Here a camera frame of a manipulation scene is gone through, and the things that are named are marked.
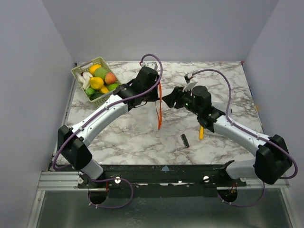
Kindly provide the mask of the clear zip top bag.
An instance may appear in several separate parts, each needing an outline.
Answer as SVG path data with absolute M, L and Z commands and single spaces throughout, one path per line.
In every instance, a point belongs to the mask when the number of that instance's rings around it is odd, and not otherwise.
M 153 130 L 160 130 L 162 127 L 162 87 L 161 83 L 158 85 L 159 99 L 152 103 L 148 111 L 149 124 Z

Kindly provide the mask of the small yellow toy pepper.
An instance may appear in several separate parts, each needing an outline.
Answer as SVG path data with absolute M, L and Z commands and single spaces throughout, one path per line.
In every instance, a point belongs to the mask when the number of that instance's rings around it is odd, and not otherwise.
M 100 93 L 102 93 L 102 94 L 107 94 L 107 93 L 109 93 L 109 90 L 108 90 L 108 88 L 106 87 L 106 86 L 102 86 L 101 88 L 100 88 Z

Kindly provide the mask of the yellow toy lemon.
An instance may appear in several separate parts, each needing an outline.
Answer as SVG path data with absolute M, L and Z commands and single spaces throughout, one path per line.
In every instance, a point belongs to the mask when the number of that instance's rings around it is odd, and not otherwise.
M 103 81 L 103 79 L 101 79 L 99 77 L 92 77 L 92 78 L 90 78 L 90 86 L 94 90 L 100 90 L 100 88 L 102 86 L 104 86 L 104 81 Z

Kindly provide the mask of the green toy vegetable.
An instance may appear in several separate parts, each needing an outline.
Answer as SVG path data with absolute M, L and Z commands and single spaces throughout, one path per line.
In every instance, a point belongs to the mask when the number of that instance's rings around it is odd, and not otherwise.
M 95 91 L 93 88 L 91 88 L 91 87 L 85 90 L 85 94 L 86 94 L 88 97 L 92 96 L 95 92 L 96 92 L 96 91 Z

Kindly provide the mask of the white toy garlic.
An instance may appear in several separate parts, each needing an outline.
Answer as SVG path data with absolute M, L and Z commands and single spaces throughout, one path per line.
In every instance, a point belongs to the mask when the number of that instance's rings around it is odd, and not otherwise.
M 90 79 L 93 77 L 93 75 L 89 72 L 82 72 L 76 73 L 76 77 L 78 79 L 78 82 L 82 84 L 82 89 L 87 90 L 90 87 Z

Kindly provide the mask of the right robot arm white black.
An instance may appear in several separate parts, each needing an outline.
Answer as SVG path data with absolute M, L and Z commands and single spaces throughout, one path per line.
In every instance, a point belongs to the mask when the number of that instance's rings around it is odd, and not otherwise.
M 163 97 L 163 101 L 169 108 L 186 108 L 197 116 L 203 128 L 231 139 L 254 156 L 251 160 L 230 162 L 226 170 L 218 175 L 222 185 L 229 186 L 240 178 L 260 179 L 274 184 L 292 166 L 287 153 L 281 151 L 287 149 L 281 136 L 254 136 L 254 131 L 249 128 L 237 128 L 227 120 L 223 111 L 213 107 L 206 87 L 199 85 L 186 92 L 183 87 L 177 86 Z

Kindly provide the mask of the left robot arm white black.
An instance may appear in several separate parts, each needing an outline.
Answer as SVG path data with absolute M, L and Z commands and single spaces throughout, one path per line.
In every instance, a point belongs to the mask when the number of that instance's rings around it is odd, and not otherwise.
M 135 79 L 119 85 L 104 104 L 85 120 L 71 128 L 63 125 L 58 130 L 58 153 L 72 167 L 89 176 L 89 182 L 96 188 L 105 183 L 103 168 L 93 159 L 88 146 L 111 122 L 143 102 L 156 101 L 158 72 L 143 66 Z

